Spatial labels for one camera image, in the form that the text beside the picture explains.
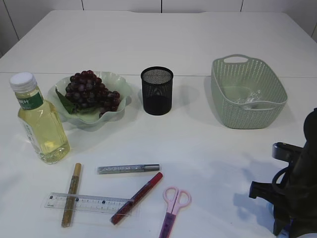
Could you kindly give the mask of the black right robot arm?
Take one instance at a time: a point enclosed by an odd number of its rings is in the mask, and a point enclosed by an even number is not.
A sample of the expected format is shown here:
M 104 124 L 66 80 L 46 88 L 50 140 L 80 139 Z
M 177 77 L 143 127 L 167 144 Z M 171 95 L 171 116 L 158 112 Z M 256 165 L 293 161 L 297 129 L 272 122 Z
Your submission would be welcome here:
M 273 234 L 282 230 L 290 238 L 317 232 L 317 112 L 304 121 L 303 147 L 277 142 L 272 157 L 288 163 L 270 183 L 253 181 L 249 197 L 258 197 L 273 205 Z

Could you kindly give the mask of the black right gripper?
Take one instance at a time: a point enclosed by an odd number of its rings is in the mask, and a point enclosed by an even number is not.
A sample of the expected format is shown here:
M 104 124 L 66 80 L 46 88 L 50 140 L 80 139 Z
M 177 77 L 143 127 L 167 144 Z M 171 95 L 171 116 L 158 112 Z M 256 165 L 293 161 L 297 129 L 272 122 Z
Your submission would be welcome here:
M 295 237 L 317 232 L 317 171 L 283 168 L 271 183 L 253 181 L 250 198 L 263 198 L 273 205 L 273 234 L 293 221 L 291 233 Z

